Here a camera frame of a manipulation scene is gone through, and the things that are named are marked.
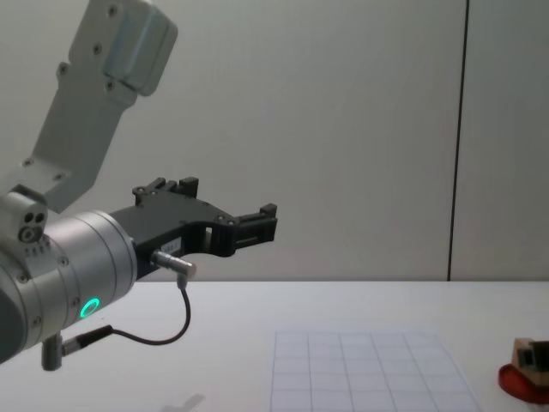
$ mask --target silver cylindrical joint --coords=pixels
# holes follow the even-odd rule
[[[136,276],[131,238],[102,212],[46,226],[24,262],[0,251],[0,363],[120,299]]]

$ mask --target gray panel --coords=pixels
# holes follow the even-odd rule
[[[157,3],[179,27],[162,82],[68,212],[195,175],[205,200],[235,214],[278,203],[281,219],[272,245],[189,257],[197,279],[446,277],[465,1]],[[38,135],[84,6],[0,3],[0,120],[21,139],[0,172]]]
[[[549,2],[470,12],[452,280],[549,279]]]

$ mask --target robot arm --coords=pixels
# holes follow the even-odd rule
[[[122,113],[156,89],[177,36],[150,3],[90,1],[33,154],[0,181],[0,197],[16,191],[60,213],[88,191]]]
[[[194,178],[135,188],[135,205],[111,215],[47,222],[48,209],[94,184],[122,113],[156,89],[177,32],[145,0],[90,0],[33,155],[0,180],[0,364],[45,342],[43,365],[55,370],[59,332],[136,280],[168,268],[184,275],[181,287],[196,271],[182,256],[229,257],[274,239],[274,205],[229,215],[196,199]]]

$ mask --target cable connector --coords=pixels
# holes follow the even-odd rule
[[[112,335],[113,328],[110,325],[103,326],[96,330],[92,330],[88,333],[83,333],[81,335],[75,336],[72,339],[63,343],[63,356],[68,356],[74,352],[78,352],[81,349],[84,349],[86,346],[96,343],[101,339],[106,338],[107,336]]]

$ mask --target black cable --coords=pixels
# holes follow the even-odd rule
[[[84,349],[86,346],[89,346],[92,343],[96,343],[101,339],[104,339],[110,335],[119,335],[119,336],[127,337],[132,341],[143,343],[145,345],[151,345],[151,346],[169,345],[170,343],[176,342],[185,334],[185,332],[189,329],[189,326],[190,326],[190,301],[189,301],[189,296],[187,295],[187,291],[185,290],[186,280],[178,279],[178,285],[179,285],[179,289],[181,290],[181,294],[183,295],[183,300],[185,302],[186,319],[185,319],[185,324],[183,326],[183,329],[176,336],[163,341],[151,341],[149,339],[144,339],[142,337],[132,335],[128,332],[124,332],[123,330],[113,329],[112,326],[107,325],[107,326],[103,326],[102,328],[92,330],[88,333],[83,333],[81,335],[75,336],[74,338],[65,342],[63,344],[63,356],[73,354],[74,352],[80,349]]]
[[[124,332],[123,330],[114,329],[112,330],[113,335],[119,335],[123,337],[127,337],[128,339],[131,339],[134,342],[143,343],[145,345],[151,345],[151,346],[162,346],[162,345],[169,345],[170,343],[174,343],[177,340],[179,340],[185,332],[189,329],[190,326],[190,301],[189,296],[187,295],[187,291],[185,289],[181,289],[181,294],[183,295],[183,300],[185,302],[185,311],[186,311],[186,320],[185,324],[183,326],[183,329],[174,337],[171,337],[169,339],[163,340],[163,341],[151,341],[149,339],[144,339],[139,336],[132,335],[128,332]]]

